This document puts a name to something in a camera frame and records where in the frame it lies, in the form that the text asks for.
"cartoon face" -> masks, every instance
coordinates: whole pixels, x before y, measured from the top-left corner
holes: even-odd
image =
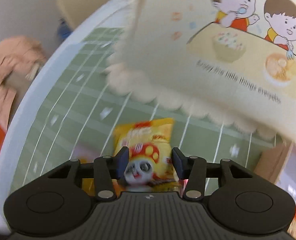
[[[153,163],[147,158],[138,158],[128,163],[125,179],[130,185],[146,184],[152,180]]]
[[[220,2],[213,2],[213,5],[225,14],[231,11],[239,12],[237,18],[248,18],[255,11],[255,0],[220,0]]]
[[[289,41],[296,41],[296,18],[283,14],[264,14],[265,19],[270,26],[281,37],[287,38]]]

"pink garment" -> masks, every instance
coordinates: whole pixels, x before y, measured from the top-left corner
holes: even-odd
[[[0,126],[4,131],[7,131],[10,109],[16,91],[3,86],[2,82],[12,71],[26,76],[36,61],[46,62],[38,41],[17,36],[0,42]]]

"orange snack package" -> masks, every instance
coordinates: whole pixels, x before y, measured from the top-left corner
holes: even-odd
[[[153,180],[173,179],[170,138],[173,119],[119,125],[115,128],[115,152],[129,148],[124,173],[128,185],[144,185]]]

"checkered tablecloth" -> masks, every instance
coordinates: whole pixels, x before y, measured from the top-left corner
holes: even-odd
[[[197,155],[208,162],[231,158],[254,169],[260,153],[281,139],[265,141],[256,133],[243,134],[235,127],[217,126],[207,117],[196,119],[181,110],[166,111],[154,101],[142,104],[130,95],[120,97],[106,85],[102,70],[112,53],[112,44],[122,29],[97,28],[84,40],[85,46],[62,73],[42,103],[28,133],[13,178],[11,191],[29,183],[69,160],[77,143],[113,153],[112,132],[117,124],[172,117],[175,125],[172,147],[187,156]],[[103,110],[111,112],[102,119]],[[206,194],[218,187],[216,179],[207,181]]]

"person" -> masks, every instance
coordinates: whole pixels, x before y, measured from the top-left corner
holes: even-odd
[[[270,24],[264,39],[293,51],[292,41],[296,41],[296,5],[290,0],[266,0],[264,18]]]
[[[219,9],[216,23],[223,27],[232,27],[247,31],[247,27],[256,23],[260,17],[254,13],[255,0],[212,0]]]

